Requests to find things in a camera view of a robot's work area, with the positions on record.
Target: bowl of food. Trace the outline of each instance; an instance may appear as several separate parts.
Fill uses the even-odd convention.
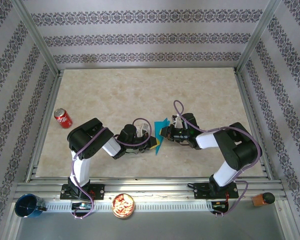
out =
[[[126,219],[134,212],[134,210],[135,201],[130,195],[121,193],[113,199],[112,211],[116,217]]]

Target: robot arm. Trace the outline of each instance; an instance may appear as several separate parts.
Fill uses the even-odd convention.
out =
[[[192,113],[185,113],[182,116],[199,128]],[[160,132],[164,138],[179,144],[187,141],[189,146],[196,150],[214,147],[219,147],[221,150],[225,161],[209,179],[210,197],[225,192],[241,169],[252,164],[258,155],[257,146],[249,137],[238,131],[216,129],[201,133],[184,122],[179,116],[172,116],[172,119],[174,124],[163,128]],[[230,125],[230,127],[247,133],[247,130],[239,122]]]
[[[98,133],[99,136],[75,158],[77,152],[83,149]],[[79,187],[86,192],[89,192],[91,189],[89,176],[90,162],[92,156],[101,148],[114,159],[118,159],[125,153],[143,153],[155,148],[159,144],[153,136],[150,136],[147,140],[149,133],[142,129],[139,135],[137,136],[137,128],[134,125],[127,124],[117,138],[127,145],[118,143],[114,138],[114,134],[108,128],[104,128],[103,124],[97,118],[93,118],[72,130],[67,136],[67,140],[71,149],[74,174],[71,174],[68,178],[67,195],[77,199],[87,199],[87,196],[83,194]]]

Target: aluminum frame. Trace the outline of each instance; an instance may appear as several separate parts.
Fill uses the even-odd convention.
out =
[[[248,118],[252,135],[261,143],[261,137],[257,128],[257,124],[252,112],[252,108],[249,104],[247,93],[244,91],[243,80],[240,76],[240,72],[247,63],[252,51],[258,43],[264,29],[271,20],[272,15],[277,9],[281,0],[270,0],[266,6],[263,15],[256,29],[251,35],[251,38],[244,49],[237,67],[234,69],[234,75],[237,81],[238,89],[241,95],[243,106]],[[22,0],[12,0],[13,5],[21,16],[23,22],[29,29],[29,32],[34,38],[35,43],[39,46],[40,51],[47,59],[47,62],[51,69],[58,74],[58,67],[54,61],[47,45],[45,44],[42,36],[40,35],[35,23],[31,19],[29,12],[27,11]],[[8,220],[6,222],[2,239],[13,240],[16,239],[21,218],[14,214],[15,201],[25,193],[33,193],[39,197],[44,198],[48,203],[69,203],[69,200],[60,200],[60,190],[62,184],[67,183],[66,178],[62,177],[34,177],[36,169],[38,167],[40,155],[42,152],[43,144],[48,131],[51,115],[54,109],[54,105],[57,99],[58,90],[62,80],[64,70],[59,72],[56,76],[55,83],[53,84],[52,94],[50,95],[48,108],[43,118],[41,125],[38,141],[36,143],[33,157],[30,162],[29,170],[26,176],[26,182],[21,182],[17,185],[16,191],[13,196],[13,203],[11,205]],[[277,214],[280,220],[280,224],[286,239],[289,240],[300,240],[300,233],[298,231],[295,219],[293,217],[291,208],[289,206],[286,193],[280,180],[274,180],[269,160],[265,155],[260,159],[261,165],[264,168],[266,176],[262,177],[245,177],[239,178],[238,180],[245,180],[249,183],[248,190],[244,195],[242,201],[250,201],[250,197],[259,194],[260,192],[270,191],[275,197],[275,206]],[[105,184],[104,200],[100,202],[108,203],[118,193],[128,193],[133,196],[136,203],[147,203],[147,202],[180,202],[189,203],[194,201],[194,193],[191,189],[187,188],[187,183],[198,183],[198,182],[209,182],[207,177],[183,177],[183,178],[129,178],[129,177],[108,177],[108,178],[91,178],[93,183]],[[242,193],[245,188],[245,184],[237,184],[239,194]]]
[[[240,59],[238,61],[238,65],[236,66],[237,73],[241,73],[241,71],[244,69],[247,61],[249,60],[249,57],[253,50],[255,49],[255,46],[259,42],[259,39],[261,38],[262,33],[266,29],[268,23],[270,22],[272,16],[274,15],[278,5],[280,4],[281,0],[270,0],[267,4],[261,19],[257,23],[246,47],[243,50],[243,53],[240,56]]]
[[[26,26],[27,30],[29,31],[30,35],[32,36],[35,44],[38,46],[40,52],[44,56],[46,62],[48,63],[50,69],[54,72],[54,74],[59,73],[58,65],[51,54],[44,38],[40,34],[35,21],[31,17],[31,14],[28,12],[23,0],[11,0],[14,9],[19,14],[23,24]]]
[[[261,191],[270,191],[275,197],[275,208],[278,214],[282,231],[287,240],[300,240],[300,234],[296,222],[294,221],[289,203],[286,198],[284,187],[280,180],[268,180],[262,177],[247,177],[241,180],[249,182],[249,187],[242,198],[242,201],[251,201],[252,196],[259,194]],[[192,189],[187,187],[188,182],[208,182],[208,178],[157,178],[157,179],[114,179],[114,178],[93,178],[93,183],[105,184],[104,200],[95,201],[96,206],[107,206],[113,198],[119,193],[127,193],[131,195],[134,201],[139,204],[146,203],[147,205],[154,204],[156,206],[193,206],[197,203],[198,205],[204,206],[210,204],[205,200],[195,200]],[[15,202],[20,196],[25,193],[35,194],[41,198],[44,198],[48,205],[68,205],[71,200],[60,200],[61,185],[66,183],[66,179],[35,179],[30,182],[21,182],[17,185],[13,202]],[[238,193],[241,194],[245,188],[244,183],[237,183]],[[17,237],[21,218],[14,214],[15,203],[12,203],[8,220],[4,228],[2,235],[3,240],[14,240]],[[199,207],[198,211],[208,211],[207,207]],[[183,207],[179,209],[163,209],[163,212],[182,212]],[[58,207],[50,207],[49,212],[58,213],[64,212]]]

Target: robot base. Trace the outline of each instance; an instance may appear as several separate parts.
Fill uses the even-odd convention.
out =
[[[88,185],[87,193],[93,197],[94,200],[103,200],[105,196],[105,185],[94,184]],[[77,195],[69,184],[63,184],[60,193],[61,200],[88,200],[89,198],[85,194]]]
[[[194,199],[225,199],[227,193],[229,194],[229,199],[239,198],[237,185],[234,182],[231,182],[218,192],[212,192],[208,182],[189,183],[188,187],[193,189]]]

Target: teal paper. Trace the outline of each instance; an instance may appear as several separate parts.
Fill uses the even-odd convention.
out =
[[[158,146],[155,147],[155,155],[158,154],[159,149],[161,147],[161,144],[164,140],[163,136],[160,136],[160,130],[164,127],[169,126],[170,121],[168,120],[168,118],[166,118],[163,121],[155,121],[154,122],[154,132],[155,132],[155,138],[159,140],[160,144]]]

